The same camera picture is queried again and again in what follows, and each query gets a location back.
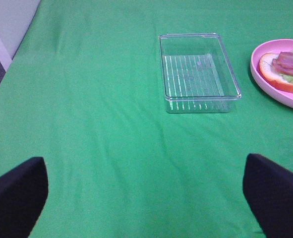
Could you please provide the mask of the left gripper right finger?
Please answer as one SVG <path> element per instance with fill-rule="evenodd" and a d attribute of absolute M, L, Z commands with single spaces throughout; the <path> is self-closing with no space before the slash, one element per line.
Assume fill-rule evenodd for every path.
<path fill-rule="evenodd" d="M 264 235 L 293 238 L 293 173 L 260 154 L 246 158 L 242 190 Z"/>

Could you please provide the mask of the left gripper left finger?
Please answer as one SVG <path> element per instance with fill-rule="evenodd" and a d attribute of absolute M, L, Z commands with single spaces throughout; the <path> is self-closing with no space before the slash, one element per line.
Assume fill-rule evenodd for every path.
<path fill-rule="evenodd" d="M 44 158 L 33 157 L 0 176 L 0 238 L 27 238 L 49 193 Z"/>

